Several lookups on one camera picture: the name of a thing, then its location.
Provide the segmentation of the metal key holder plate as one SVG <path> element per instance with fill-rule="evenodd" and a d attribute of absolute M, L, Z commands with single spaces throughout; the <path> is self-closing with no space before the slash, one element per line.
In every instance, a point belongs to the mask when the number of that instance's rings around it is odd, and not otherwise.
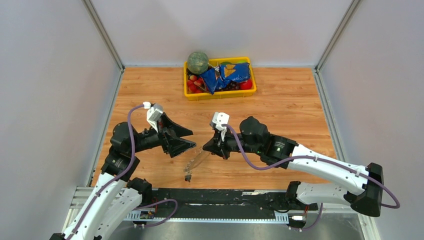
<path fill-rule="evenodd" d="M 203 161 L 205 161 L 210 154 L 211 152 L 205 151 L 202 147 L 195 150 L 194 158 L 190 160 L 183 169 L 184 180 L 186 182 L 191 182 L 193 170 L 197 168 Z"/>

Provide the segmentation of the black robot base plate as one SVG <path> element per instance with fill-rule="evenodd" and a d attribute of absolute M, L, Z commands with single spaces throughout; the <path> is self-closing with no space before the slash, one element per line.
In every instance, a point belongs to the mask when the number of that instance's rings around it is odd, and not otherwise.
<path fill-rule="evenodd" d="M 140 206 L 152 207 L 156 218 L 271 220 L 276 214 L 316 211 L 316 203 L 305 205 L 287 198 L 284 190 L 157 188 Z"/>

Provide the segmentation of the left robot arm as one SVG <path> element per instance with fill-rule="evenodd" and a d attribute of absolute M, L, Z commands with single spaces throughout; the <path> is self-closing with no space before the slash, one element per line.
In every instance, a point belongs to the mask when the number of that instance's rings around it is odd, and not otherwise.
<path fill-rule="evenodd" d="M 152 184 L 132 178 L 140 160 L 136 153 L 156 147 L 171 158 L 196 146 L 185 139 L 192 130 L 173 122 L 166 113 L 154 114 L 150 128 L 137 132 L 130 121 L 113 129 L 111 147 L 92 192 L 72 223 L 52 240 L 107 240 L 125 217 L 153 201 Z"/>

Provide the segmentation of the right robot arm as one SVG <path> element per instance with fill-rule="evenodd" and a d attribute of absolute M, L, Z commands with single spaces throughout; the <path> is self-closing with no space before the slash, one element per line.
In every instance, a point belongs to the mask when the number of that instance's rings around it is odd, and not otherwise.
<path fill-rule="evenodd" d="M 256 154 L 265 167 L 247 163 L 256 170 L 283 168 L 300 171 L 327 180 L 327 183 L 292 181 L 285 201 L 292 209 L 318 203 L 339 204 L 369 216 L 381 215 L 383 198 L 383 168 L 377 163 L 367 166 L 339 161 L 315 152 L 296 141 L 269 132 L 268 127 L 253 116 L 244 119 L 240 132 L 229 126 L 229 116 L 217 113 L 210 125 L 213 137 L 202 147 L 223 159 L 232 152 Z"/>

